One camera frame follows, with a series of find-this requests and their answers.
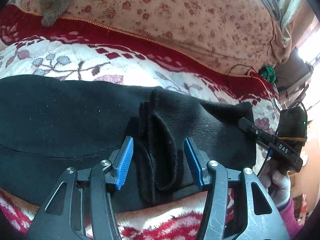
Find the white glove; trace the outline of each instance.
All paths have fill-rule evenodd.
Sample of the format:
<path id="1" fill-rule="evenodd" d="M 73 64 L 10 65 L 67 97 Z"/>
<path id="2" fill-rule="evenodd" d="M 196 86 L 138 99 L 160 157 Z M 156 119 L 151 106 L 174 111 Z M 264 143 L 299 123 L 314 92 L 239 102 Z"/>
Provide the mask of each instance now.
<path id="1" fill-rule="evenodd" d="M 275 184 L 275 188 L 271 193 L 271 199 L 279 209 L 289 201 L 291 182 L 288 172 L 283 175 L 276 168 L 276 161 L 267 161 L 259 176 L 259 179 L 267 190 L 271 186 L 271 180 Z"/>

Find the black fabric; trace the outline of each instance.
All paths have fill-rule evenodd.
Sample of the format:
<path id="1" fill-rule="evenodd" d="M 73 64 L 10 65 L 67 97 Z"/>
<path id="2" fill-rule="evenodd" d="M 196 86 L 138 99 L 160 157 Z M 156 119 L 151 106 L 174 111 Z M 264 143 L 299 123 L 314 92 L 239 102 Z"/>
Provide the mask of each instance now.
<path id="1" fill-rule="evenodd" d="M 228 168 L 255 164 L 255 141 L 236 128 L 253 121 L 249 103 L 210 103 L 161 88 L 59 81 L 34 75 L 0 80 L 0 188 L 41 205 L 63 171 L 94 166 L 135 138 L 116 213 L 199 192 L 183 155 L 192 136 Z"/>
<path id="2" fill-rule="evenodd" d="M 139 138 L 146 148 L 140 154 L 145 162 L 137 163 L 139 167 L 152 166 L 144 171 L 149 172 L 142 180 L 142 185 L 148 185 L 144 199 L 156 204 L 162 198 L 157 192 L 172 192 L 193 185 L 183 153 L 186 136 L 193 137 L 199 149 L 227 168 L 252 168 L 255 140 L 238 129 L 237 123 L 242 117 L 253 122 L 249 103 L 235 106 L 212 103 L 154 89 L 149 102 L 140 106 Z"/>

